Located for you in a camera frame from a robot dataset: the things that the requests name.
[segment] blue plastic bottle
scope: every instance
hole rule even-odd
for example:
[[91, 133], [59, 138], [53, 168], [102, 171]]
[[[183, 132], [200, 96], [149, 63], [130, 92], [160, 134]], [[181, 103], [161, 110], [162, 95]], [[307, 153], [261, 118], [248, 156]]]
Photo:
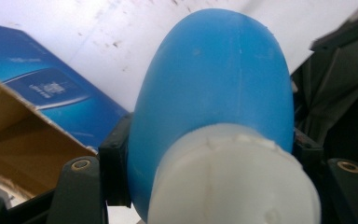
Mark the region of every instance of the blue plastic bottle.
[[184, 18], [149, 66], [131, 125], [128, 179], [141, 218], [161, 158], [183, 135], [239, 124], [290, 153], [293, 116], [286, 62], [267, 27], [223, 9]]

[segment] blue box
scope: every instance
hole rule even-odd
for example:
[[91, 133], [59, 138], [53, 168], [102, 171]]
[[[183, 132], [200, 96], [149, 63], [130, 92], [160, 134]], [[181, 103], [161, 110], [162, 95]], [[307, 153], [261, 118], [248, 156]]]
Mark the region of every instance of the blue box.
[[0, 82], [95, 150], [127, 114], [26, 33], [5, 27], [0, 27]]
[[1, 188], [23, 200], [53, 189], [126, 114], [26, 33], [0, 27]]

